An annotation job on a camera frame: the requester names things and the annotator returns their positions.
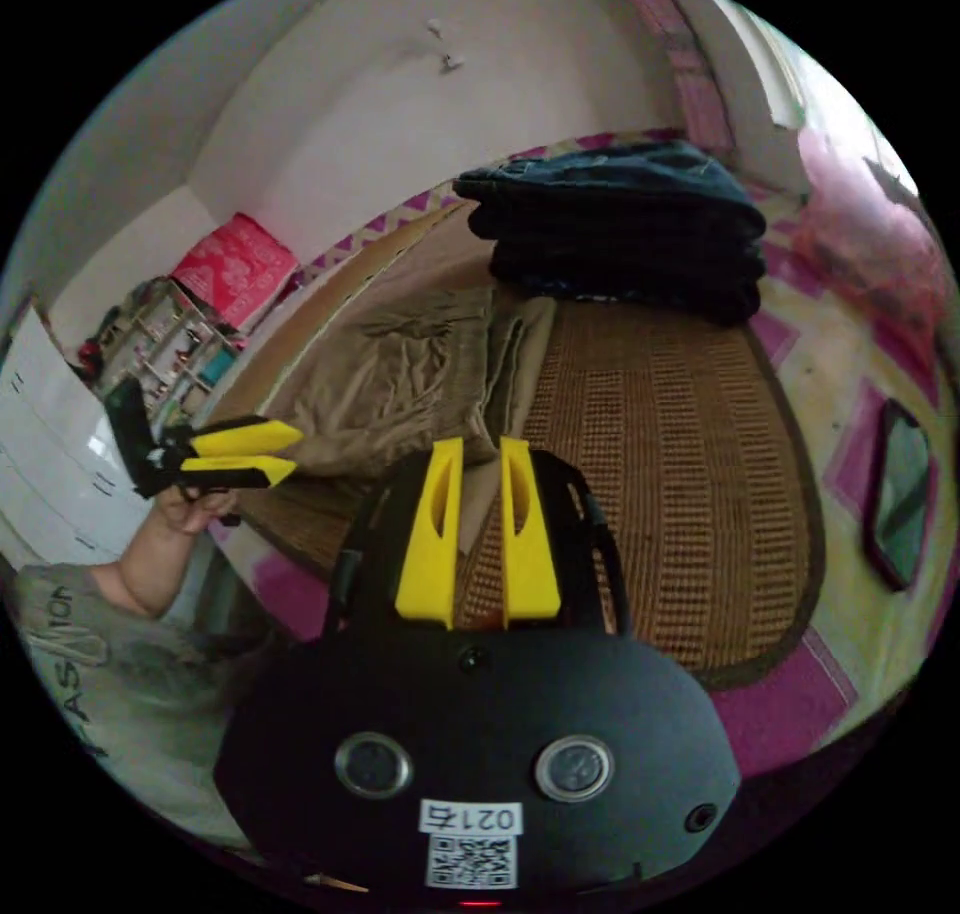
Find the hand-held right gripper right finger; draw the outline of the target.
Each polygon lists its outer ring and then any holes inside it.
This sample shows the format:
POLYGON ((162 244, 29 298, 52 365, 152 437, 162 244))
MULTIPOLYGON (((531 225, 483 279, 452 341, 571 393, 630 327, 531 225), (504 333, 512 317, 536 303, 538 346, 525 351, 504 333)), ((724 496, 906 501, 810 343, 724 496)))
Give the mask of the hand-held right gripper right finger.
POLYGON ((551 622, 560 588, 529 444, 502 438, 500 462, 503 626, 551 622))

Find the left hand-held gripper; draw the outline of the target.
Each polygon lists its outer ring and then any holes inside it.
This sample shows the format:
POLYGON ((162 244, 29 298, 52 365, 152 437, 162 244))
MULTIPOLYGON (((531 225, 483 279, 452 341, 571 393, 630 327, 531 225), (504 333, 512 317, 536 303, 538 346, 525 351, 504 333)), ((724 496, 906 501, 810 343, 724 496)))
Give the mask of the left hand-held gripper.
MULTIPOLYGON (((271 489, 297 468, 295 462, 274 456, 302 438, 303 433, 297 428, 263 417, 237 418, 197 431, 172 428, 145 455, 143 495, 154 500, 172 486, 196 490, 271 489)), ((235 513, 231 522, 223 524, 236 527, 239 523, 235 513)))

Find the person's left hand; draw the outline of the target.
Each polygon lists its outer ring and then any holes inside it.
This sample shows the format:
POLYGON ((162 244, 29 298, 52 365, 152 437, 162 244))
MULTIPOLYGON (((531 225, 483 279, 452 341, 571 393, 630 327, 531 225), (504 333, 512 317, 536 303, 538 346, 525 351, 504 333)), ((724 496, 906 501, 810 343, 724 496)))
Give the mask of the person's left hand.
POLYGON ((193 537, 216 521, 231 522, 237 502, 236 490, 203 492, 199 488, 172 486, 156 496, 149 520, 161 533, 193 537))

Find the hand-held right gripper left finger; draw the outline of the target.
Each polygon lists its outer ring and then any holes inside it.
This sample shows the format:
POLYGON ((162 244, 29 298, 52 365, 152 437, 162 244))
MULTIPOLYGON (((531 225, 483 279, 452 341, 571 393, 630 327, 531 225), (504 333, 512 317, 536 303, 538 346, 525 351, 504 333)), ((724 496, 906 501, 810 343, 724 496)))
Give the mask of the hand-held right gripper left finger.
POLYGON ((395 608, 406 621, 453 628, 464 442, 436 441, 416 495, 395 608))

